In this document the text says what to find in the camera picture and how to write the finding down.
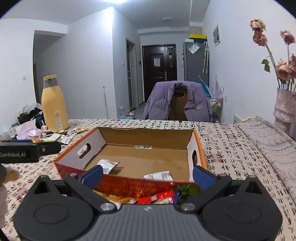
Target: large bottle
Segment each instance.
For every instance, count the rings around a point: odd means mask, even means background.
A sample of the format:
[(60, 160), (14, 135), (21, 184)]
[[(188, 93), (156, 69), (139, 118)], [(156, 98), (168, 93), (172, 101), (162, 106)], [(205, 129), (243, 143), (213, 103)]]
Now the large bottle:
[(69, 127), (64, 95), (57, 84), (57, 75), (43, 77), (41, 105), (47, 129), (62, 131)]

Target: purple jacket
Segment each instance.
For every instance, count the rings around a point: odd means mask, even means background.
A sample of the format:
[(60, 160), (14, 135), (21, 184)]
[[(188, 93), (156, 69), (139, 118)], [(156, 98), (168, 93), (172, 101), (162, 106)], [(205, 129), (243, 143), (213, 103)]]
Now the purple jacket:
[(157, 82), (146, 103), (144, 118), (146, 120), (167, 120), (175, 88), (181, 86), (187, 88), (188, 99), (184, 113), (188, 121), (210, 122), (213, 112), (202, 85), (190, 81)]

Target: metal screw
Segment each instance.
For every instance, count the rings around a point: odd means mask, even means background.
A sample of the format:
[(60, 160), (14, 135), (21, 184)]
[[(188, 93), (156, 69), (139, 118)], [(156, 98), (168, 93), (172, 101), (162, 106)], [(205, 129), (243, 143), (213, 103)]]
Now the metal screw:
[(71, 176), (71, 177), (77, 177), (77, 176), (78, 176), (78, 174), (77, 174), (77, 173), (75, 173), (75, 172), (73, 172), (73, 173), (71, 173), (71, 174), (70, 174), (70, 176)]
[(113, 203), (106, 202), (100, 205), (100, 209), (103, 211), (112, 211), (116, 208), (116, 206)]
[(182, 210), (184, 211), (192, 211), (195, 209), (195, 205), (193, 203), (183, 203), (181, 205)]

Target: dried rose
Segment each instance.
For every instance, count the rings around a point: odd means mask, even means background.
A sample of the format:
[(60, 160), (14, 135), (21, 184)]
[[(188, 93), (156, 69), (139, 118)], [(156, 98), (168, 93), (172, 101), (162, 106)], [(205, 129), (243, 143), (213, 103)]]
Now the dried rose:
[(281, 37), (285, 41), (287, 45), (294, 44), (295, 43), (295, 38), (294, 36), (290, 33), (290, 31), (281, 31)]
[(261, 19), (258, 19), (258, 18), (254, 18), (250, 22), (250, 26), (253, 31), (259, 31), (260, 33), (263, 32), (263, 29), (266, 30), (266, 25), (263, 23)]
[(294, 54), (290, 58), (290, 65), (296, 67), (296, 56)]
[(279, 65), (275, 66), (276, 74), (282, 81), (290, 80), (290, 69), (286, 62), (279, 62)]
[(257, 30), (254, 32), (253, 41), (259, 46), (265, 46), (267, 44), (266, 36)]
[(290, 67), (290, 77), (293, 79), (296, 78), (296, 67)]

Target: table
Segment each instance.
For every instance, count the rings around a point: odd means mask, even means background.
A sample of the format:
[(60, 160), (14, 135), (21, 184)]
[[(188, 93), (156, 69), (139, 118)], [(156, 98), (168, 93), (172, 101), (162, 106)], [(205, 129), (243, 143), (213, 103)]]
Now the table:
[[(277, 236), (277, 241), (296, 240), (294, 227), (296, 227), (296, 206), (277, 176), (276, 172), (246, 135), (236, 126), (219, 123), (203, 123), (183, 121), (159, 121), (159, 120), (69, 120), (68, 135), (74, 136), (71, 143), (79, 139), (84, 133), (77, 134), (75, 127), (96, 126), (113, 128), (151, 128), (151, 129), (196, 129), (207, 160), (208, 170), (214, 174), (225, 173), (232, 179), (245, 179), (250, 174), (255, 174), (264, 184), (265, 188), (274, 199), (283, 216), (283, 225)], [(29, 190), (38, 176), (48, 175), (51, 179), (60, 179), (54, 165), (55, 155), (41, 157), (38, 163), (11, 164), (8, 166), (17, 168), (21, 178), (16, 182), (6, 184), (8, 191), (8, 213), (3, 232), (9, 240), (17, 241), (17, 233), (13, 227), (13, 214), (21, 199), (16, 195), (20, 191)]]

